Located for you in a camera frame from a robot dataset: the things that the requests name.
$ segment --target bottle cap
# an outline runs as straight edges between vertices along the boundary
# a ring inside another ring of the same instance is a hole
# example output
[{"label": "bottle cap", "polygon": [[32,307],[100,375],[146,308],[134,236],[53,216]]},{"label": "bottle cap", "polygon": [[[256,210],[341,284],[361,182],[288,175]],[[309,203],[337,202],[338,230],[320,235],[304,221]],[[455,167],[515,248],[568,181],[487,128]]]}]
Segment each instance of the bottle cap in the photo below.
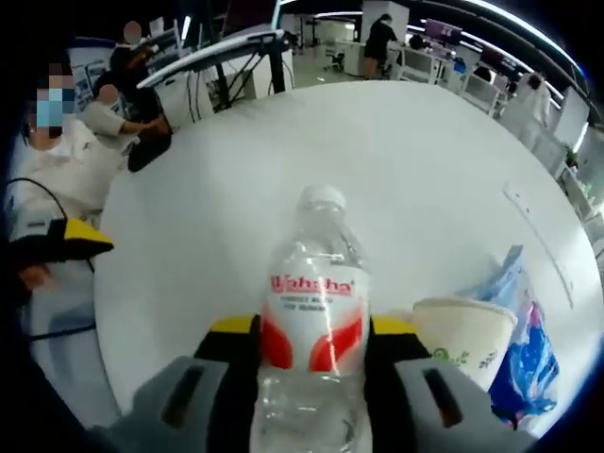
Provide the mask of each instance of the bottle cap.
[{"label": "bottle cap", "polygon": [[308,205],[317,201],[335,203],[343,210],[346,208],[346,199],[340,191],[331,186],[307,186],[300,197],[301,205]]}]

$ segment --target bottle label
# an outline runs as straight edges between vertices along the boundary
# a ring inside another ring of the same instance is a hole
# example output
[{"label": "bottle label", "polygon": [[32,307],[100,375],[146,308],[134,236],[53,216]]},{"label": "bottle label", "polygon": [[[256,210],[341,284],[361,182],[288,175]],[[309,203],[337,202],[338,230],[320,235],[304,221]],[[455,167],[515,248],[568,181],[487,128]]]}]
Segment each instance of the bottle label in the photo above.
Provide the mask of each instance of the bottle label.
[{"label": "bottle label", "polygon": [[294,264],[270,278],[260,335],[264,363],[336,375],[362,370],[369,335],[367,273]]}]

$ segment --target paper cup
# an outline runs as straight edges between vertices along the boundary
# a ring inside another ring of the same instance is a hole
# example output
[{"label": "paper cup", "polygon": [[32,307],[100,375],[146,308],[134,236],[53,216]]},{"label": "paper cup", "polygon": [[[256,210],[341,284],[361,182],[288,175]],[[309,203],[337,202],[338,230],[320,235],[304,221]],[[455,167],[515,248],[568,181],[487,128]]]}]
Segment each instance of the paper cup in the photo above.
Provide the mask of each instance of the paper cup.
[{"label": "paper cup", "polygon": [[462,298],[432,298],[413,306],[417,337],[434,357],[462,370],[489,390],[518,322],[509,310]]}]

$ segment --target white round table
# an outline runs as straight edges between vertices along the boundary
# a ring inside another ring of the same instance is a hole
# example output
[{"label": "white round table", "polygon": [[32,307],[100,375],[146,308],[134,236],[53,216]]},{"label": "white round table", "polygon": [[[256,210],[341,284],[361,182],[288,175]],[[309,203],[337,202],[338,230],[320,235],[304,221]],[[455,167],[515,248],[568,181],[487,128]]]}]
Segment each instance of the white round table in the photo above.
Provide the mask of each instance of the white round table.
[{"label": "white round table", "polygon": [[191,355],[217,319],[259,309],[270,252],[312,183],[347,198],[374,312],[472,286],[511,245],[525,246],[561,367],[559,406],[535,429],[545,431],[579,389],[603,330],[592,248],[519,141],[454,94],[409,82],[324,85],[240,105],[117,177],[102,219],[115,250],[98,259],[95,306],[120,408]]}]

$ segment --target plastic water bottle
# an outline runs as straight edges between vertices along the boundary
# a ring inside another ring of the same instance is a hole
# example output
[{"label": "plastic water bottle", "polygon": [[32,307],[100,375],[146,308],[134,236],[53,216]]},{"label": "plastic water bottle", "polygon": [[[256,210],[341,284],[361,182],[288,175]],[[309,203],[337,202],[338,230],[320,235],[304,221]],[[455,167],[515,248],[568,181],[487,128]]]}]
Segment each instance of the plastic water bottle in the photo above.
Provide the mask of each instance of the plastic water bottle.
[{"label": "plastic water bottle", "polygon": [[364,411],[369,276],[327,186],[302,193],[262,308],[260,441],[270,453],[354,452]]}]

